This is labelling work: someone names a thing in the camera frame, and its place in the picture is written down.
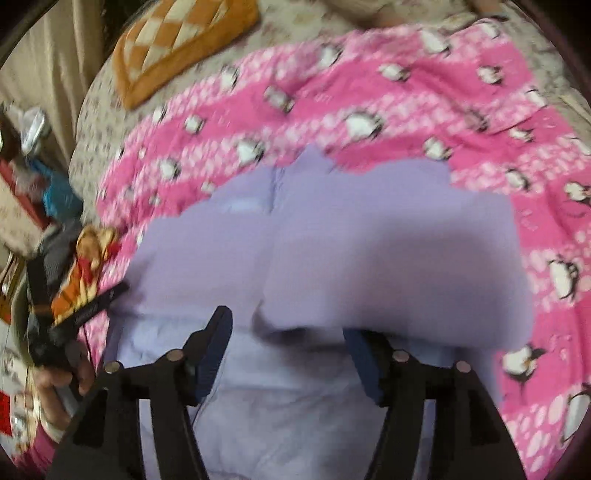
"beige curtain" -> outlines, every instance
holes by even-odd
[[[53,133],[48,150],[65,168],[76,123],[103,59],[100,0],[60,0],[17,45],[0,69],[0,100],[41,106]]]

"bedding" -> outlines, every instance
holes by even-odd
[[[91,87],[82,110],[79,141],[70,166],[72,183],[86,200],[88,219],[97,219],[94,204],[98,181],[110,165],[111,159],[116,157],[116,152],[125,136],[139,119],[151,116],[154,109],[173,94],[181,92],[198,79],[217,74],[223,64],[233,63],[245,53],[257,48],[285,41],[307,40],[319,34],[330,37],[350,29],[350,25],[338,16],[326,12],[320,2],[293,0],[285,3],[282,0],[262,0],[259,4],[263,23],[257,31],[175,79],[136,112],[126,113],[118,105],[110,75],[110,61],[105,65]],[[443,18],[446,14],[462,10],[464,6],[459,2],[437,2],[436,4],[428,2],[427,6],[427,2],[413,0],[404,2],[401,8],[407,18],[423,21]],[[561,102],[561,95],[572,93],[572,90],[564,74],[564,63],[556,53],[556,49],[541,35],[535,24],[531,23],[514,5],[509,4],[505,7],[505,11],[509,21],[504,23],[503,29],[527,59],[540,86],[540,92],[574,127],[575,136],[584,144],[590,143],[589,124]],[[547,153],[542,151],[542,155],[547,156]],[[543,178],[543,176],[543,172],[539,172],[537,178]],[[511,179],[514,184],[520,184],[518,176],[514,179],[511,175]],[[478,182],[475,184],[471,181],[468,182],[468,186],[472,189],[482,187]],[[579,188],[578,198],[581,202],[584,201],[582,191],[584,188]],[[560,189],[553,192],[558,196],[561,195]],[[581,210],[584,203],[576,205],[565,203],[563,206],[565,205],[579,209],[576,212],[570,210],[572,217],[569,219],[575,219],[584,214],[584,210]],[[522,212],[519,220],[524,228],[535,229],[536,227],[528,209]],[[531,258],[528,255],[524,258],[524,262],[527,265],[536,265],[538,269],[543,270],[543,255],[534,254]],[[556,262],[553,264],[553,269],[563,273],[574,272],[572,265],[569,266],[566,263],[572,262],[566,261],[564,264]],[[548,292],[551,285],[549,278],[543,275],[538,278],[538,274],[530,278],[535,284],[533,291],[537,292],[537,297]],[[586,280],[579,283],[583,288],[586,288],[585,284]],[[584,301],[577,301],[576,310],[581,311],[584,304]],[[505,370],[502,377],[503,390],[506,392],[502,409],[504,420],[514,437],[529,476],[536,479],[543,478],[563,453],[567,445],[563,440],[570,436],[573,430],[571,425],[577,425],[577,419],[580,420],[581,413],[584,414],[585,411],[584,408],[578,408],[578,403],[575,401],[581,396],[575,395],[580,392],[581,382],[591,380],[584,365],[578,361],[581,359],[580,345],[586,337],[584,327],[584,335],[572,335],[574,315],[570,315],[568,322],[558,322],[554,312],[540,313],[540,311],[543,312],[542,307],[547,308],[548,305],[553,307],[559,306],[560,303],[544,302],[542,305],[539,301],[536,302],[538,320],[532,343],[525,345],[517,352],[505,355],[502,360],[499,359],[498,364],[499,369],[503,367]],[[544,324],[548,331],[540,331],[541,325]],[[105,325],[99,320],[95,324],[97,329],[89,331],[91,337],[104,336]],[[576,325],[575,333],[578,330],[579,325]],[[569,432],[562,432],[563,425],[568,427]]]
[[[125,137],[156,107],[194,82],[217,74],[224,64],[231,64],[257,49],[318,36],[328,38],[353,28],[339,15],[328,11],[320,0],[259,0],[258,3],[262,21],[251,34],[175,78],[135,111],[126,111],[121,104],[113,79],[112,57],[105,63],[80,111],[76,149],[70,163],[70,182],[85,202],[87,220],[99,221],[95,209],[98,185]],[[398,6],[398,12],[410,22],[427,22],[436,28],[445,27],[449,20],[443,19],[449,15],[470,15],[466,10],[460,0],[405,0]],[[538,27],[514,4],[508,2],[504,10],[509,20],[503,28],[527,59],[540,92],[566,118],[577,135],[591,143],[591,125],[561,100],[562,95],[574,93],[586,106],[584,99],[570,87],[564,61]]]
[[[537,320],[531,341],[500,362],[502,412],[528,473],[547,472],[564,447],[568,395],[589,375],[579,307],[591,151],[547,105],[513,43],[490,20],[449,38],[399,27],[260,51],[236,72],[157,108],[110,165],[97,207],[125,235],[103,286],[123,277],[155,217],[178,215],[257,163],[289,165],[310,141],[347,171],[447,161],[456,187],[508,195],[516,212]],[[88,328],[95,356],[106,325]]]

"pink blanket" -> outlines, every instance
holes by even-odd
[[[152,219],[259,162],[290,164],[310,143],[353,171],[447,161],[457,187],[511,197],[537,320],[528,345],[499,355],[502,413],[530,478],[543,478],[578,426],[586,400],[576,395],[591,374],[591,150],[495,22],[450,37],[398,27],[279,46],[170,100],[103,180],[98,211],[124,236],[102,287],[123,278]],[[95,358],[107,328],[105,315],[88,326]]]

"gray cloth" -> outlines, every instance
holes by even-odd
[[[65,222],[61,228],[43,239],[38,254],[43,255],[45,275],[47,278],[47,294],[50,299],[56,296],[60,286],[74,264],[76,241],[82,231],[78,219]]]

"blue object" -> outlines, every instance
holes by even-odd
[[[83,202],[72,190],[68,179],[36,158],[29,159],[28,165],[32,171],[49,180],[49,186],[43,192],[43,206],[46,214],[62,223],[79,218],[82,214]]]

